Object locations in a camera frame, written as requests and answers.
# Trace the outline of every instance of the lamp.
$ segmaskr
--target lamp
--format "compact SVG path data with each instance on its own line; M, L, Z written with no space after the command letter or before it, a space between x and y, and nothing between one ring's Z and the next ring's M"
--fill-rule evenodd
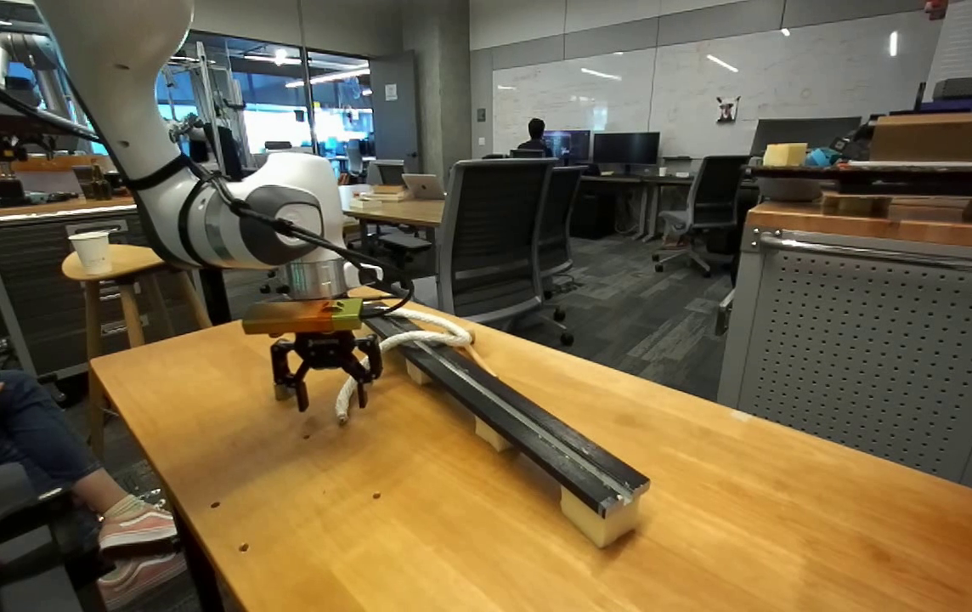
M782 28L782 36L792 36L792 31L788 31L788 0L782 0L782 20L777 20L777 28Z

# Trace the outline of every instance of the laptop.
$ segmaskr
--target laptop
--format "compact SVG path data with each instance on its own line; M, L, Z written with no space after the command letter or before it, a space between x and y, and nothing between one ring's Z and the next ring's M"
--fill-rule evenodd
M409 201L444 201L444 186L435 173L404 173Z

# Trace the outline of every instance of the metal rail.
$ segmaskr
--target metal rail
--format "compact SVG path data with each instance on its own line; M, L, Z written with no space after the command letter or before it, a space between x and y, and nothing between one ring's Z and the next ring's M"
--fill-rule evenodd
M810 251L810 254L849 254L849 257L872 257L872 263L904 263L904 265L927 265L927 267L958 267L972 272L972 257L958 254L925 254L925 251L899 251L899 248L872 248L872 245L832 245L782 231L759 231L763 248L785 248L785 251Z
M416 330L401 318L372 318L380 336ZM546 468L563 489L571 489L600 517L635 503L648 478L627 464L609 450L596 444L511 384L486 373L470 358L450 348L404 344L404 358L421 366L435 384L455 394L476 419L514 443L528 459Z

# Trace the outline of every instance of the ceiling light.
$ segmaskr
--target ceiling light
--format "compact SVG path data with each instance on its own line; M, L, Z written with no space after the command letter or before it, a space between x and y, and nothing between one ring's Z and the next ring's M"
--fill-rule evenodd
M717 56L717 53L703 53L703 56L715 60L715 63L721 63L725 72L734 72L734 75L739 75L739 67L729 63L725 56Z
M596 72L596 67L583 67L583 72L591 77L623 80L623 75L612 75L612 72Z
M788 31L788 0L782 0L782 36L792 36L792 31Z
M372 67L331 72L331 75L315 75L315 77L310 77L310 80L313 80L313 85L323 85L323 80L348 80L348 77L362 77L362 75L372 75Z

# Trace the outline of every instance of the cabinet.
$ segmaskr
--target cabinet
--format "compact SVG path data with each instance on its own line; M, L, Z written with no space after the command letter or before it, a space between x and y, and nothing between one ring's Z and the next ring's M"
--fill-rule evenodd
M136 204L40 204L0 207L0 314L15 358L39 378L84 370L81 290L62 275L69 234L108 229L113 242L150 245ZM192 330L179 283L153 275L139 284L150 341ZM102 309L120 314L120 293L102 290ZM120 315L106 315L106 351L127 348Z
M755 207L721 400L972 485L972 225Z

